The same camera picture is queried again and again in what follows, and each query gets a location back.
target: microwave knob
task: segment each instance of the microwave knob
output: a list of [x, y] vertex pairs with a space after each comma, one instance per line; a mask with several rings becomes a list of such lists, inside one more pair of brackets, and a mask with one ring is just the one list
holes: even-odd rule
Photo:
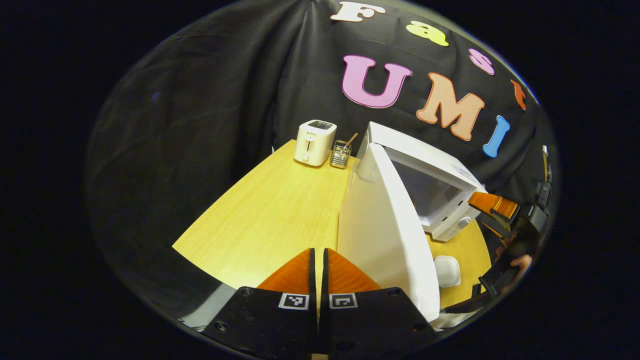
[[460, 219], [460, 221], [458, 222], [458, 227], [460, 229], [463, 229], [465, 226], [469, 225], [469, 223], [471, 222], [471, 218], [469, 217], [463, 217]]

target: orange letter m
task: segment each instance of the orange letter m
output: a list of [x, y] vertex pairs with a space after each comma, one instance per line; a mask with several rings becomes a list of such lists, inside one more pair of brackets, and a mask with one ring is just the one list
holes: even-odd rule
[[451, 132], [462, 140], [471, 140], [471, 130], [474, 128], [480, 109], [484, 108], [484, 101], [478, 95], [469, 93], [456, 102], [456, 93], [451, 80], [435, 72], [430, 72], [429, 78], [433, 82], [429, 99], [424, 109], [418, 110], [415, 115], [424, 122], [436, 124], [438, 122], [436, 112], [440, 108], [442, 127], [447, 127], [459, 119], [451, 127]]

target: metal mesh pen holder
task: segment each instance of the metal mesh pen holder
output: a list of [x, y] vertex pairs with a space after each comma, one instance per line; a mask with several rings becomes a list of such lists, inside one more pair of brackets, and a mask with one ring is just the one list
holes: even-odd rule
[[351, 145], [342, 140], [336, 140], [331, 152], [331, 166], [346, 168], [349, 156], [351, 155]]

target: microwave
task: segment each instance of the microwave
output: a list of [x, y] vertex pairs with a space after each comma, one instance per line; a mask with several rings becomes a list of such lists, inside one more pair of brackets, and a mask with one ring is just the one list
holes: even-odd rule
[[484, 186], [455, 157], [375, 122], [356, 157], [337, 251], [383, 288], [402, 288], [435, 320], [440, 290], [426, 233], [449, 241], [480, 214], [467, 201]]

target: white cup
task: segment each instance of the white cup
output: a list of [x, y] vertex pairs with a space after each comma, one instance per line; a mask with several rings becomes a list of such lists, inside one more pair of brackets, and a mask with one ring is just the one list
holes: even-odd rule
[[460, 285], [460, 264], [453, 256], [437, 256], [433, 260], [436, 265], [438, 286], [450, 288]]

